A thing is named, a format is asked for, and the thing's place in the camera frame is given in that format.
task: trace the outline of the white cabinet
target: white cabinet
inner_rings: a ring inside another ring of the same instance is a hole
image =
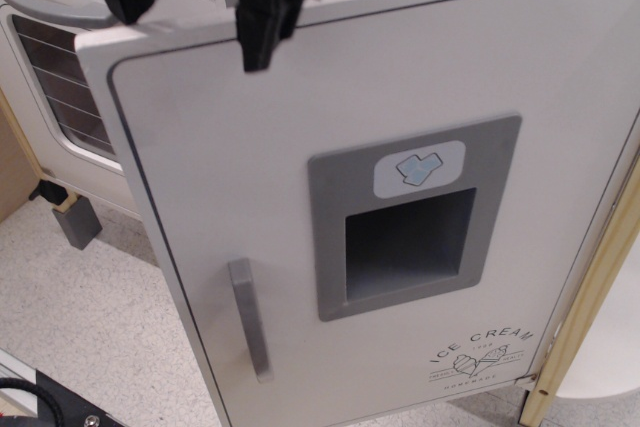
[[[230,13],[80,36],[223,423],[346,425],[538,372],[640,141],[639,27],[638,0],[309,1],[252,75]]]

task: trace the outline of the dispenser opening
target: dispenser opening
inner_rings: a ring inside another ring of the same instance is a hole
[[[476,189],[346,218],[347,300],[458,275]]]

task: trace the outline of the oven window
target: oven window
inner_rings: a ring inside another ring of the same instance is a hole
[[[75,34],[18,15],[12,21],[64,135],[83,149],[116,160],[73,47]]]

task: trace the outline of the black cable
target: black cable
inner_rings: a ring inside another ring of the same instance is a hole
[[[56,401],[56,399],[47,390],[43,389],[39,385],[33,384],[24,379],[12,379],[12,378],[0,378],[0,389],[17,389],[29,392],[39,399],[41,399],[47,407],[51,409],[53,414],[53,420],[56,427],[64,427],[64,416],[62,415],[62,409]]]

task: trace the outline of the oven handle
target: oven handle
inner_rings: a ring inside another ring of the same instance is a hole
[[[50,0],[5,0],[11,7],[35,19],[51,24],[102,29],[118,22],[106,5],[90,2],[82,7],[69,7]]]
[[[229,262],[228,267],[253,369],[256,372],[258,382],[261,384],[270,382],[273,380],[273,371],[267,351],[267,340],[262,328],[256,289],[251,275],[251,264],[249,259],[245,258]]]

